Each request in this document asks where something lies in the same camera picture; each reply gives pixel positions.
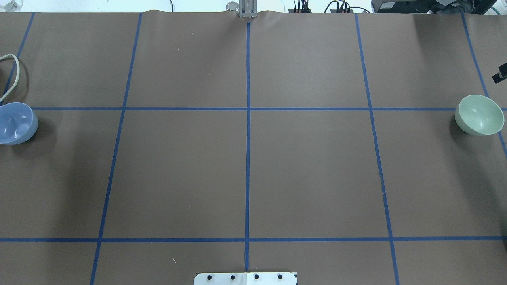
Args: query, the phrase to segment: wire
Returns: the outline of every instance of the wire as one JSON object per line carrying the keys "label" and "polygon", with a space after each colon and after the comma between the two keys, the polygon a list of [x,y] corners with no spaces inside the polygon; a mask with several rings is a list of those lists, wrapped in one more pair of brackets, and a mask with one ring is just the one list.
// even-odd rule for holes
{"label": "wire", "polygon": [[349,8],[348,8],[349,13],[350,13],[350,9],[352,9],[352,8],[359,8],[359,9],[363,9],[364,11],[366,11],[366,13],[371,14],[371,12],[370,12],[370,11],[366,10],[366,9],[365,9],[365,8],[363,8],[363,7],[358,7],[358,6],[349,7]]}
{"label": "wire", "polygon": [[491,7],[491,10],[495,11],[495,13],[497,13],[498,15],[501,15],[500,12],[496,8]]}
{"label": "wire", "polygon": [[341,12],[341,13],[345,12],[345,10],[347,10],[347,5],[346,5],[346,3],[347,3],[347,2],[342,1],[342,5],[340,6],[339,10],[337,10],[337,11],[336,11],[336,13],[338,13],[338,12]]}
{"label": "wire", "polygon": [[328,6],[324,10],[324,13],[328,11],[329,6],[331,6],[331,4],[333,4],[334,2],[336,2],[336,9],[339,9],[340,3],[336,0],[333,0],[333,1],[329,2]]}
{"label": "wire", "polygon": [[280,0],[280,2],[282,2],[282,5],[283,5],[283,12],[285,13],[285,12],[286,12],[286,9],[285,9],[285,3],[283,2],[283,0]]}
{"label": "wire", "polygon": [[308,0],[301,0],[303,2],[303,6],[301,7],[301,12],[303,13],[310,13],[310,10],[308,9]]}
{"label": "wire", "polygon": [[2,102],[5,99],[5,97],[7,97],[7,95],[11,94],[11,91],[16,87],[16,85],[18,85],[18,80],[19,80],[19,60],[18,60],[18,57],[15,56],[14,54],[10,53],[10,54],[6,54],[6,55],[0,57],[0,60],[4,60],[8,57],[12,57],[16,61],[16,80],[14,80],[14,84],[11,86],[11,88],[9,90],[7,90],[7,92],[5,92],[5,94],[0,98],[0,102]]}

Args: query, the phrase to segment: table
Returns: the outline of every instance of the table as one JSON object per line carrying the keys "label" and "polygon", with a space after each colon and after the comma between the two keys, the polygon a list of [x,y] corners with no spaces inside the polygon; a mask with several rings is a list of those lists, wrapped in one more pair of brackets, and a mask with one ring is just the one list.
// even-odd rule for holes
{"label": "table", "polygon": [[[0,146],[0,283],[507,279],[505,132],[474,137],[453,120],[468,94],[507,108],[491,79],[506,17],[0,23],[0,54],[22,65],[8,102],[40,119],[31,140]],[[10,74],[2,62],[0,86]]]}

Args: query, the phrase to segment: green bowl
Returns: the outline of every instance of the green bowl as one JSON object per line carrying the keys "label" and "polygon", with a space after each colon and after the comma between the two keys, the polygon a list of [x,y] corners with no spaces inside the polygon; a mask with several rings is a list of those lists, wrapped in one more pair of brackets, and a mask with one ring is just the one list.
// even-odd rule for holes
{"label": "green bowl", "polygon": [[498,104],[482,95],[463,98],[456,108],[454,118],[462,130],[472,135],[498,133],[505,121]]}

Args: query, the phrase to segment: mounting plate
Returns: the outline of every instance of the mounting plate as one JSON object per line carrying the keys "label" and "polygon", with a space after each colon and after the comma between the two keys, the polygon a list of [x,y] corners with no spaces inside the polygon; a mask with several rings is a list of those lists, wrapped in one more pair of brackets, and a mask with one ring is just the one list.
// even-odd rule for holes
{"label": "mounting plate", "polygon": [[199,273],[194,285],[297,285],[298,275],[291,272]]}
{"label": "mounting plate", "polygon": [[257,18],[257,0],[239,0],[240,18]]}

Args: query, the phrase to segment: white cable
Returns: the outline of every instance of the white cable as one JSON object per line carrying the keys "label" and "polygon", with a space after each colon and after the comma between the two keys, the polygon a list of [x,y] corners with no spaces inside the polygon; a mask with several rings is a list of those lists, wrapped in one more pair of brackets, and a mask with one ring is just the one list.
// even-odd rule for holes
{"label": "white cable", "polygon": [[280,2],[282,2],[282,5],[283,5],[283,12],[285,13],[287,10],[285,9],[285,3],[283,2],[283,0],[280,0]]}
{"label": "white cable", "polygon": [[14,84],[11,86],[11,88],[9,90],[7,90],[7,92],[5,92],[5,94],[0,98],[0,102],[2,102],[5,97],[7,97],[7,95],[11,94],[11,91],[14,89],[14,87],[16,87],[16,85],[18,85],[18,80],[19,80],[19,60],[18,60],[18,57],[15,56],[14,54],[10,53],[10,54],[6,54],[2,57],[0,57],[0,60],[4,60],[8,57],[12,57],[14,58],[14,60],[16,61],[16,80],[14,80]]}

